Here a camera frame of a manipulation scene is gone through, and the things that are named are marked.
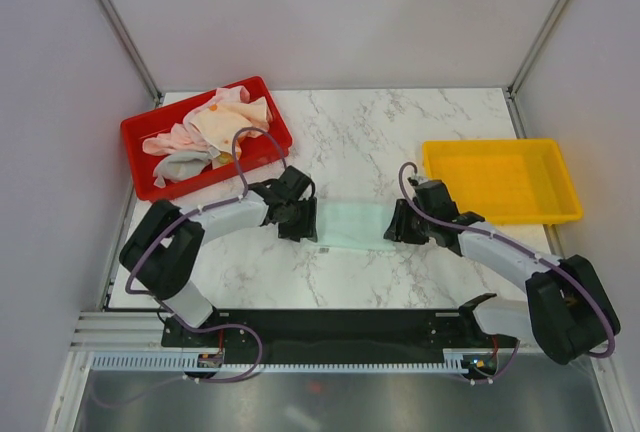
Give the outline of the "mint green towel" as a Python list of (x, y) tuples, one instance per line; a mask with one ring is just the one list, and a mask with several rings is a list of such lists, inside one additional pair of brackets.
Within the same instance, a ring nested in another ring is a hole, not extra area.
[(394, 251), (384, 238), (394, 209), (377, 203), (322, 200), (316, 215), (318, 247), (366, 251)]

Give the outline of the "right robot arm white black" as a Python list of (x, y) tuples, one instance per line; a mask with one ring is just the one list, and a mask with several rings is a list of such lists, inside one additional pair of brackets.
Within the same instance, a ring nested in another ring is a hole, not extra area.
[(503, 234), (484, 217), (462, 213), (440, 180), (413, 176), (399, 181), (386, 240), (412, 245), (429, 241), (477, 262), (519, 288), (523, 301), (485, 294), (464, 304), (458, 337), (480, 346), (492, 335), (537, 345), (566, 365), (582, 355), (611, 356), (621, 331), (619, 318), (592, 263), (535, 251)]

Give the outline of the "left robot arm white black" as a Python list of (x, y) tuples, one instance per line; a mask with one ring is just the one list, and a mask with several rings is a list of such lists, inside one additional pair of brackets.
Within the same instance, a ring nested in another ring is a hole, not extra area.
[(299, 242), (317, 240), (317, 198), (313, 180), (288, 166), (282, 175), (253, 184), (241, 195), (184, 211), (162, 199), (154, 202), (128, 238), (119, 263), (132, 283), (176, 316), (197, 346), (213, 343), (219, 332), (216, 308), (191, 280), (203, 245), (242, 230), (276, 226), (277, 236)]

